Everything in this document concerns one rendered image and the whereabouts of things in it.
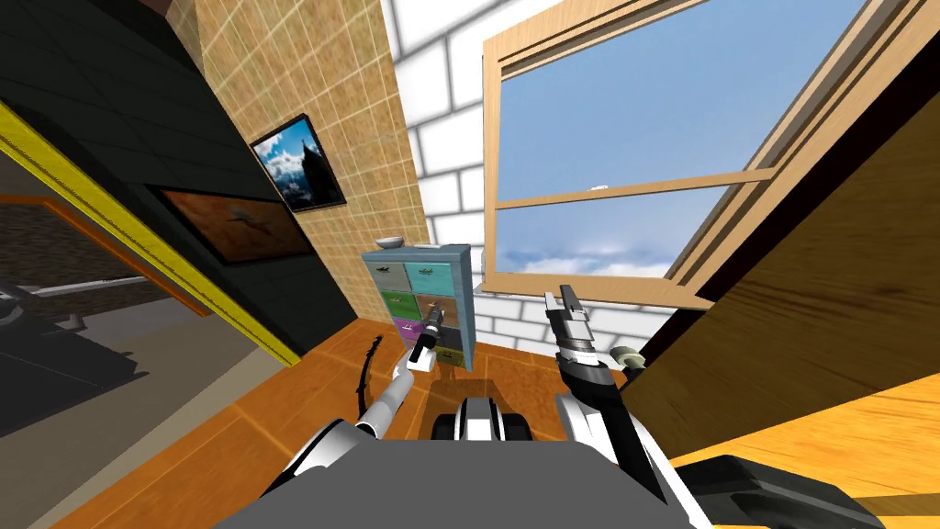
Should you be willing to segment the orange dark framed picture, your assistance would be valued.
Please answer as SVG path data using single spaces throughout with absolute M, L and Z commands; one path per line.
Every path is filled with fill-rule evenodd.
M 281 200 L 147 184 L 221 265 L 253 265 L 315 253 Z

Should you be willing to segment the sky and tower picture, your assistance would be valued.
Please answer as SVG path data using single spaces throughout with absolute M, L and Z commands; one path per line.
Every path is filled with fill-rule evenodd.
M 346 202 L 307 115 L 289 119 L 250 147 L 291 212 Z

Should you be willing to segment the brown wooden door leaf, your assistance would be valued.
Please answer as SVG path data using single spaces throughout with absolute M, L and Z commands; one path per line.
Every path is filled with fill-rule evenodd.
M 940 34 L 644 347 L 668 457 L 940 373 Z

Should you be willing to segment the wooden framed window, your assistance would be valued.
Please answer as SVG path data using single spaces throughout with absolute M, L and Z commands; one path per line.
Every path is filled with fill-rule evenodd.
M 706 310 L 940 33 L 940 0 L 564 0 L 483 48 L 481 290 Z

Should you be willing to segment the pale round door knob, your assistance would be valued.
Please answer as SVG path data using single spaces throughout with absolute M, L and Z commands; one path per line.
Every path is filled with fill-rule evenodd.
M 616 364 L 629 372 L 636 370 L 643 371 L 647 366 L 645 358 L 637 350 L 629 346 L 621 345 L 613 347 L 610 350 L 610 356 Z

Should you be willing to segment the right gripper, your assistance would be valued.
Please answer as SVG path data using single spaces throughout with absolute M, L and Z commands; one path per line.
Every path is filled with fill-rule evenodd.
M 551 324 L 559 355 L 567 362 L 595 365 L 597 353 L 587 313 L 570 285 L 560 285 L 564 308 L 552 292 L 544 293 L 545 313 Z

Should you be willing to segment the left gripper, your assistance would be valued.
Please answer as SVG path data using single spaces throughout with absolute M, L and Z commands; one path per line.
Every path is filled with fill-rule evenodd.
M 444 311 L 441 304 L 436 302 L 424 324 L 423 330 L 408 353 L 408 366 L 434 366 L 436 352 L 434 348 L 438 342 L 442 327 Z

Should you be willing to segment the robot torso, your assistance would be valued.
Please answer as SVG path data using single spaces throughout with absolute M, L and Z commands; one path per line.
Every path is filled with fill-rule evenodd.
M 428 440 L 379 436 L 389 408 L 327 423 L 265 493 L 214 529 L 711 529 L 645 430 L 562 394 L 564 441 L 471 399 Z

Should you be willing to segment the chest with coloured drawers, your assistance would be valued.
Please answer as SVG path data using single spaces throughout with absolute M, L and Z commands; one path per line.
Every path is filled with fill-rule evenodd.
M 471 246 L 400 246 L 361 257 L 403 343 L 417 341 L 432 309 L 439 306 L 438 358 L 471 372 L 476 349 Z

